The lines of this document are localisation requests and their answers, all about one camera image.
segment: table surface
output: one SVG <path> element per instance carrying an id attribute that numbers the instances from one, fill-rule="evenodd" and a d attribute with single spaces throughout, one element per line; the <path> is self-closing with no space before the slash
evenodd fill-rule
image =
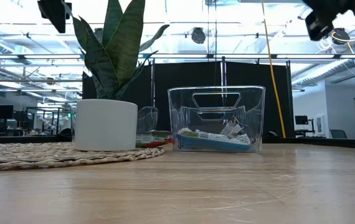
<path id="1" fill-rule="evenodd" d="M 353 224 L 355 149 L 167 150 L 136 162 L 0 171 L 0 223 Z"/>

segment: woven placemat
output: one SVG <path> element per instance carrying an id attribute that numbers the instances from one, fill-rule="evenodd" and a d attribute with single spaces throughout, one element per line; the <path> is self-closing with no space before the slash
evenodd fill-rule
<path id="1" fill-rule="evenodd" d="M 0 144 L 0 170 L 36 169 L 136 161 L 164 154 L 162 147 L 120 152 L 84 152 L 71 142 Z"/>

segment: white planter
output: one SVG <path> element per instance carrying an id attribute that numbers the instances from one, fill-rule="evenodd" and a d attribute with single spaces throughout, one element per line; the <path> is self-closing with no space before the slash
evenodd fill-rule
<path id="1" fill-rule="evenodd" d="M 136 148 L 138 106 L 116 100 L 77 103 L 75 149 L 128 151 Z"/>

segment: ceiling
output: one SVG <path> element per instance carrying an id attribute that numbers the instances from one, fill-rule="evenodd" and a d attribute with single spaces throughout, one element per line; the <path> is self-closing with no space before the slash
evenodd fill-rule
<path id="1" fill-rule="evenodd" d="M 66 1 L 72 3 L 74 15 L 85 18 L 93 29 L 103 27 L 108 0 Z M 124 9 L 130 0 L 120 2 Z M 234 1 L 231 0 L 220 2 L 230 4 L 207 7 L 204 0 L 147 0 L 142 42 L 152 38 L 161 25 L 171 25 L 147 52 L 158 50 L 159 54 L 267 54 L 262 5 L 238 1 L 232 4 Z M 266 4 L 265 8 L 273 54 L 334 53 L 331 52 L 331 47 L 323 47 L 327 45 L 331 45 L 338 53 L 348 50 L 347 45 L 331 44 L 328 40 L 324 43 L 310 41 L 303 19 L 311 9 L 301 1 L 278 2 L 287 1 L 273 1 Z M 334 25 L 345 28 L 355 38 L 355 17 L 352 12 L 338 16 Z M 191 32 L 195 27 L 203 28 L 207 34 L 206 42 L 202 45 L 191 40 Z M 67 21 L 66 30 L 65 34 L 59 34 L 47 19 L 41 18 L 37 1 L 0 0 L 0 43 L 13 49 L 15 54 L 79 54 L 79 44 L 74 36 L 71 19 Z M 168 60 L 184 61 L 185 59 Z M 55 67 L 54 64 L 75 66 Z M 7 62 L 0 61 L 3 69 L 18 75 L 32 73 L 32 78 L 78 79 L 82 75 L 82 64 L 78 59 L 34 60 L 32 66 L 26 67 L 24 71 L 22 66 L 15 66 L 13 63 L 6 66 Z M 315 64 L 293 63 L 291 72 L 298 73 L 312 66 Z M 60 86 L 57 88 L 82 87 L 81 83 L 57 85 Z"/>

